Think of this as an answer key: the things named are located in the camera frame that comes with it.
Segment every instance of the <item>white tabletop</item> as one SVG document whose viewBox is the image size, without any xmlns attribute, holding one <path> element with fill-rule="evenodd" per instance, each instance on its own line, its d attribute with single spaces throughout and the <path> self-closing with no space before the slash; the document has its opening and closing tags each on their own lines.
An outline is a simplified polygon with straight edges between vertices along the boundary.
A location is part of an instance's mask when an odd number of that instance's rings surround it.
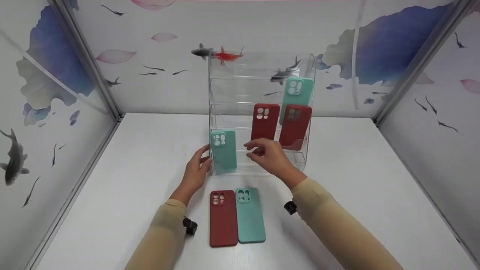
<svg viewBox="0 0 480 270">
<path fill-rule="evenodd" d="M 38 270 L 122 270 L 192 153 L 208 143 L 208 116 L 128 113 L 45 253 Z M 407 270 L 474 270 L 370 119 L 313 118 L 305 173 L 325 186 Z M 208 194 L 257 187 L 266 241 L 210 248 Z M 176 269 L 342 269 L 272 176 L 211 177 L 192 199 L 199 224 Z"/>
</svg>

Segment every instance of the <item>red fish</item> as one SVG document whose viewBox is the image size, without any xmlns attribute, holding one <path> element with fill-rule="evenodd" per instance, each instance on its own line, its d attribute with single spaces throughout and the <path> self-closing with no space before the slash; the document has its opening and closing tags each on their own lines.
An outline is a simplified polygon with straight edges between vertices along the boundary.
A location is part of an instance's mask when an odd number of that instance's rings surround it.
<svg viewBox="0 0 480 270">
<path fill-rule="evenodd" d="M 213 57 L 220 59 L 220 64 L 222 66 L 225 66 L 225 62 L 233 62 L 236 59 L 242 57 L 243 56 L 242 51 L 244 47 L 245 46 L 241 48 L 240 54 L 233 54 L 233 53 L 226 53 L 222 46 L 222 51 L 214 53 Z"/>
</svg>

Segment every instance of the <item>teal phone case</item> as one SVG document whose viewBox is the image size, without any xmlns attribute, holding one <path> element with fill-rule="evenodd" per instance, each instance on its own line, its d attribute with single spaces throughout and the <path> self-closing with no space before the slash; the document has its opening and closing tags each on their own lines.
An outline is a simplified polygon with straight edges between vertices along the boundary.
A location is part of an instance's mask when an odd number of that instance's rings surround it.
<svg viewBox="0 0 480 270">
<path fill-rule="evenodd" d="M 237 188 L 235 191 L 235 200 L 237 206 L 239 242 L 265 242 L 264 216 L 258 189 Z"/>
<path fill-rule="evenodd" d="M 289 104 L 308 106 L 313 92 L 313 80 L 311 78 L 290 77 L 285 83 L 282 111 L 280 112 L 279 124 L 283 123 L 285 108 Z"/>
<path fill-rule="evenodd" d="M 237 168 L 235 131 L 222 130 L 210 133 L 213 168 L 216 174 L 232 172 Z"/>
</svg>

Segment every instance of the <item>acrylic display stand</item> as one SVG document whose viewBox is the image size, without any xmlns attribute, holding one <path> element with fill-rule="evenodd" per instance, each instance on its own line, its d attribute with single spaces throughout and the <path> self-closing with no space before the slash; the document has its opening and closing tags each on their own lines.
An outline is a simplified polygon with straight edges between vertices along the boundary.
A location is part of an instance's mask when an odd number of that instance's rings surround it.
<svg viewBox="0 0 480 270">
<path fill-rule="evenodd" d="M 308 53 L 244 52 L 235 61 L 221 64 L 214 51 L 208 60 L 209 68 L 209 114 L 210 132 L 233 130 L 236 136 L 237 169 L 227 174 L 266 175 L 260 166 L 246 157 L 248 152 L 243 146 L 250 141 L 254 106 L 257 103 L 276 103 L 282 106 L 286 81 L 280 85 L 271 81 L 279 70 L 285 71 L 300 60 L 298 66 L 291 69 L 291 76 L 307 77 L 315 81 L 315 57 Z M 227 52 L 239 55 L 240 52 Z M 309 105 L 313 106 L 314 92 Z M 278 141 L 282 126 L 277 123 L 275 140 Z M 301 142 L 299 151 L 284 150 L 290 162 L 299 170 L 307 162 L 310 124 Z"/>
</svg>

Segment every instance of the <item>human hand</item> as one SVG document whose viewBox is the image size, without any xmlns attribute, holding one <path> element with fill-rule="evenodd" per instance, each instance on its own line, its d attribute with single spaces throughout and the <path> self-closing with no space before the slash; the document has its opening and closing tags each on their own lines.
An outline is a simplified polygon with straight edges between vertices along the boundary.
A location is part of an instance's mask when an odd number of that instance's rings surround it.
<svg viewBox="0 0 480 270">
<path fill-rule="evenodd" d="M 188 205 L 193 194 L 204 185 L 207 173 L 210 171 L 212 158 L 202 158 L 202 155 L 209 149 L 210 145 L 205 145 L 194 153 L 187 163 L 180 185 L 170 196 L 170 199 L 176 199 Z"/>
<path fill-rule="evenodd" d="M 255 139 L 244 144 L 247 150 L 256 149 L 247 153 L 247 157 L 255 161 L 267 172 L 282 180 L 290 189 L 294 188 L 307 176 L 295 168 L 288 160 L 282 146 L 277 141 L 265 138 Z"/>
</svg>

